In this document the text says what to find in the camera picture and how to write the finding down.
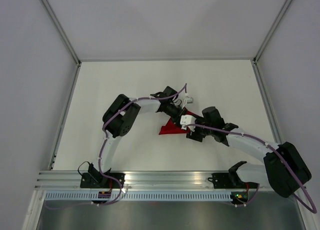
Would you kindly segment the red cloth napkin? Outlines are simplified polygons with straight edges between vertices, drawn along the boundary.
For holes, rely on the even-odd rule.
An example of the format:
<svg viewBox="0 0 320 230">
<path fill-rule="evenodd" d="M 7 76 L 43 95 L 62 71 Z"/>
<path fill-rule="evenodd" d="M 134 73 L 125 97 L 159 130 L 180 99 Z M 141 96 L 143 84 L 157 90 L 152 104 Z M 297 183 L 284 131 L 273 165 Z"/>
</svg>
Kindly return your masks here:
<svg viewBox="0 0 320 230">
<path fill-rule="evenodd" d="M 197 120 L 201 120 L 202 117 L 194 114 L 193 112 L 190 112 L 187 110 L 187 113 L 185 115 L 192 115 L 196 118 L 195 123 Z M 194 131 L 190 131 L 188 130 L 183 130 L 181 129 L 181 125 L 174 125 L 173 122 L 171 121 L 171 118 L 168 120 L 168 122 L 166 123 L 166 125 L 163 125 L 160 128 L 160 132 L 159 135 L 174 135 L 174 134 L 186 134 L 187 136 L 192 134 Z"/>
</svg>

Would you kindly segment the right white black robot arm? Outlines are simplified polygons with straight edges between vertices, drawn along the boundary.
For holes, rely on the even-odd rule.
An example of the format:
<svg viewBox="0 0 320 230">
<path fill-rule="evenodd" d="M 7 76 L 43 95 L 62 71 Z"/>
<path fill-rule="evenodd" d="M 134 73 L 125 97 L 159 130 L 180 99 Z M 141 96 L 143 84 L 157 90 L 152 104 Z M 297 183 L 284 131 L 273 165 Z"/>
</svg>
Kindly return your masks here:
<svg viewBox="0 0 320 230">
<path fill-rule="evenodd" d="M 226 123 L 214 106 L 205 108 L 202 116 L 183 115 L 180 124 L 183 130 L 189 130 L 187 137 L 193 140 L 202 141 L 206 136 L 212 136 L 218 143 L 260 161 L 260 164 L 251 164 L 242 160 L 229 168 L 228 182 L 235 188 L 255 183 L 288 198 L 312 178 L 292 143 L 267 142 L 249 134 L 236 124 Z"/>
</svg>

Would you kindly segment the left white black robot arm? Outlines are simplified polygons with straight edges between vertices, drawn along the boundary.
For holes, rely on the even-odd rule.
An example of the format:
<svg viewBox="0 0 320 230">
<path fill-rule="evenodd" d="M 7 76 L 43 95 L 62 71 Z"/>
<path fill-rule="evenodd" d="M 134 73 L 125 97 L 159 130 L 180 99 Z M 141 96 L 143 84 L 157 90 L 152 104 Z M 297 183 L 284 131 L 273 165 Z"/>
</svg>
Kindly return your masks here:
<svg viewBox="0 0 320 230">
<path fill-rule="evenodd" d="M 181 117 L 187 113 L 185 107 L 175 105 L 174 101 L 180 93 L 187 93 L 185 84 L 180 91 L 167 86 L 164 91 L 146 97 L 129 98 L 120 94 L 110 105 L 102 117 L 104 140 L 99 155 L 88 167 L 90 181 L 98 188 L 104 188 L 109 183 L 111 161 L 120 140 L 133 127 L 138 115 L 144 113 L 164 113 L 170 117 L 166 128 L 170 133 L 186 133 L 180 124 Z"/>
</svg>

